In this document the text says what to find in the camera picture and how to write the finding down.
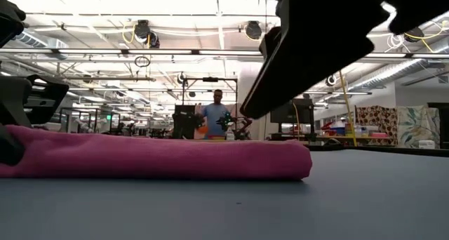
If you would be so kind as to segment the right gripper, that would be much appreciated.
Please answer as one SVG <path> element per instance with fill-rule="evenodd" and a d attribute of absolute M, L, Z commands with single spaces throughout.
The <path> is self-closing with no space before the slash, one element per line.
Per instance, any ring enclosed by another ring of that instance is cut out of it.
<path fill-rule="evenodd" d="M 396 9 L 389 24 L 394 34 L 408 32 L 448 11 L 448 0 L 385 0 Z"/>

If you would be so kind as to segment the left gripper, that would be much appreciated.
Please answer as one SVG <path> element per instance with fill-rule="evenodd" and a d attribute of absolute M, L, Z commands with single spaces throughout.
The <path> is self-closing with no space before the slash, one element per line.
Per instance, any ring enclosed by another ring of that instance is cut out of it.
<path fill-rule="evenodd" d="M 38 74 L 30 75 L 27 79 L 2 76 L 1 124 L 31 126 L 49 122 L 68 90 L 69 85 L 55 77 Z M 16 166 L 22 160 L 25 148 L 3 125 L 1 125 L 1 163 Z"/>

